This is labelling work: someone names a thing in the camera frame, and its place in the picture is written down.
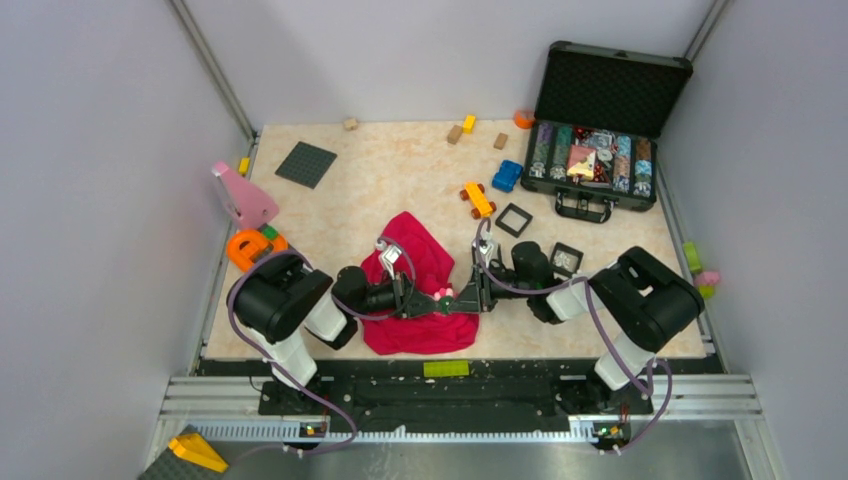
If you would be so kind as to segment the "pink flower brooch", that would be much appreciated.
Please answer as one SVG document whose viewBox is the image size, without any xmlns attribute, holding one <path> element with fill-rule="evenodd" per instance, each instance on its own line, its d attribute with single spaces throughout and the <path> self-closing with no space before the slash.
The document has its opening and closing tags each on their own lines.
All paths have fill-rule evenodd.
<svg viewBox="0 0 848 480">
<path fill-rule="evenodd" d="M 450 306 L 455 299 L 455 292 L 451 287 L 441 288 L 433 294 L 433 300 L 438 306 L 438 312 L 442 315 L 450 314 Z"/>
</svg>

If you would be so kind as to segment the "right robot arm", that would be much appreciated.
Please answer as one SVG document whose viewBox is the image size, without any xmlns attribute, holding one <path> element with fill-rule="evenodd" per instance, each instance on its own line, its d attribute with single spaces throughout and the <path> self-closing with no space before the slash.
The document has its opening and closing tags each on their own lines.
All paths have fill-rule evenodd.
<svg viewBox="0 0 848 480">
<path fill-rule="evenodd" d="M 592 318 L 607 351 L 595 363 L 586 385 L 589 404 L 612 412 L 627 397 L 627 386 L 644 397 L 653 392 L 658 353 L 704 311 L 700 292 L 647 250 L 635 246 L 594 274 L 568 280 L 555 276 L 548 257 L 532 241 L 511 251 L 505 267 L 490 241 L 472 247 L 472 277 L 444 304 L 448 313 L 483 313 L 500 299 L 524 298 L 544 323 L 560 324 L 583 314 Z"/>
</svg>

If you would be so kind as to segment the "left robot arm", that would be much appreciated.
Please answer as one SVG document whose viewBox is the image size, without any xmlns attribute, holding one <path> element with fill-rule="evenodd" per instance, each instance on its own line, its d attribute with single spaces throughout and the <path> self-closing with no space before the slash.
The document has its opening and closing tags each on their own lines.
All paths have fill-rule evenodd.
<svg viewBox="0 0 848 480">
<path fill-rule="evenodd" d="M 442 310 L 405 272 L 384 272 L 373 283 L 364 269 L 348 266 L 332 279 L 298 256 L 277 254 L 245 273 L 230 288 L 226 305 L 237 334 L 270 363 L 272 375 L 284 385 L 283 401 L 302 414 L 314 410 L 321 397 L 304 331 L 338 350 L 367 316 L 380 321 Z"/>
</svg>

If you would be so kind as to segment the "magenta garment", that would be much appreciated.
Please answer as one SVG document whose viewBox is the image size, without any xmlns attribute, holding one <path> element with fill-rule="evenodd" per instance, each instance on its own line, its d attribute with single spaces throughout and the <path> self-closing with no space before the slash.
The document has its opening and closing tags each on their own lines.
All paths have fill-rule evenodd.
<svg viewBox="0 0 848 480">
<path fill-rule="evenodd" d="M 410 212 L 393 217 L 382 235 L 396 241 L 411 260 L 401 257 L 395 263 L 400 271 L 415 274 L 415 287 L 433 297 L 452 284 L 453 257 Z M 431 313 L 411 319 L 391 317 L 363 322 L 364 343 L 379 355 L 446 354 L 475 343 L 480 318 L 477 314 Z"/>
</svg>

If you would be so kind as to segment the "white silver brooch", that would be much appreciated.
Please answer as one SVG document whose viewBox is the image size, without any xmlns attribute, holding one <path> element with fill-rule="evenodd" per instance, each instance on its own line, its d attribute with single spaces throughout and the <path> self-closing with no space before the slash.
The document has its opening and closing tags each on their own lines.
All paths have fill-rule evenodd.
<svg viewBox="0 0 848 480">
<path fill-rule="evenodd" d="M 573 270 L 577 257 L 566 251 L 558 251 L 554 256 L 554 265 L 566 270 Z"/>
</svg>

